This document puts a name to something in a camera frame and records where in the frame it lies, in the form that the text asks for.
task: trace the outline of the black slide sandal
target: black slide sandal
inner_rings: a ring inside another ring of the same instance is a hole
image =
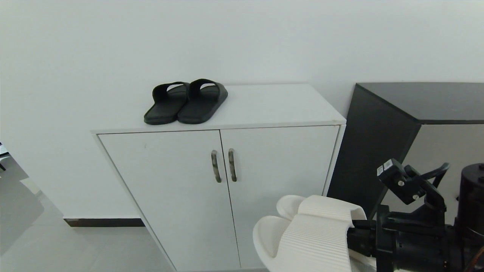
[[[154,105],[146,112],[144,121],[150,125],[168,124],[176,121],[177,114],[187,101],[189,83],[173,82],[153,89]]]
[[[178,113],[178,121],[186,124],[206,122],[225,101],[228,92],[225,87],[208,79],[197,79],[190,83],[188,102]]]

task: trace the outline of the black countertop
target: black countertop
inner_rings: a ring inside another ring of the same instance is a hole
[[[357,83],[421,124],[484,123],[484,83]]]

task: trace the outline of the gray tile floor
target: gray tile floor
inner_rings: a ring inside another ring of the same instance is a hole
[[[1,272],[168,272],[144,227],[72,228],[14,159],[0,170]]]

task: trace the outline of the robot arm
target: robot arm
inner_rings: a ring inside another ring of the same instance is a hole
[[[461,272],[469,265],[472,265],[469,271],[474,266],[483,269],[484,264],[478,258],[475,263],[471,259],[484,245],[484,219],[469,222],[472,217],[469,209],[477,212],[474,216],[484,215],[484,185],[479,183],[484,165],[471,165],[462,172],[455,226],[445,225],[446,206],[437,190],[448,169],[449,164],[445,163],[420,174],[411,166],[402,167],[395,159],[380,166],[379,180],[402,202],[408,205],[425,197],[424,204],[411,213],[390,212],[388,206],[379,205],[376,220],[353,221],[355,228],[347,233],[348,248],[376,257],[378,272],[396,269]]]

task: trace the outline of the cabinet handle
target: cabinet handle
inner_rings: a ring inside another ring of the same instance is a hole
[[[234,149],[228,150],[228,164],[230,165],[230,174],[232,175],[232,181],[237,181],[237,176],[235,175],[235,165],[234,165]]]
[[[221,183],[222,179],[220,179],[220,172],[218,171],[217,151],[216,150],[212,151],[212,167],[213,167],[213,173],[215,174],[215,180],[218,183]]]

